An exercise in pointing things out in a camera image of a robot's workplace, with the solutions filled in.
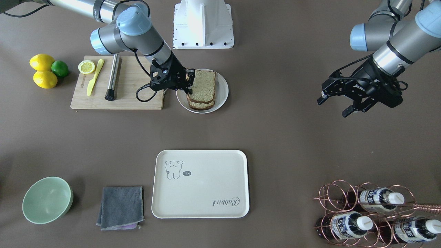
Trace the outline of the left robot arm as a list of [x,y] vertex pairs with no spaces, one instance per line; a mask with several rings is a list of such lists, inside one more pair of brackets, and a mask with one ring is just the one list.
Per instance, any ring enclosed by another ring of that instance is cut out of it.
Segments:
[[376,103],[394,108],[403,102],[408,85],[398,76],[429,52],[440,50],[439,0],[432,0],[414,19],[405,20],[411,9],[410,0],[383,0],[368,22],[355,25],[351,31],[351,48],[372,51],[361,58],[362,64],[348,77],[337,69],[322,83],[318,105],[330,97],[345,96],[353,100],[342,112],[366,112]]

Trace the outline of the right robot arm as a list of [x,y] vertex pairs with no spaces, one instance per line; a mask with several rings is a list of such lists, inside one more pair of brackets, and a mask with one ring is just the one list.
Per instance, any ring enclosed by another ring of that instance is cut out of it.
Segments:
[[123,51],[139,52],[150,63],[147,86],[153,91],[172,89],[192,94],[194,69],[186,69],[156,31],[150,19],[150,8],[138,1],[130,5],[115,0],[41,0],[105,23],[93,31],[90,42],[101,55]]

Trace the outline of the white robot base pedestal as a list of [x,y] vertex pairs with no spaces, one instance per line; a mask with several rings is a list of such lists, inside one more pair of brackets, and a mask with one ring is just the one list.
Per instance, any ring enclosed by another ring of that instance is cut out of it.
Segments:
[[234,47],[231,6],[223,0],[182,0],[174,6],[174,49]]

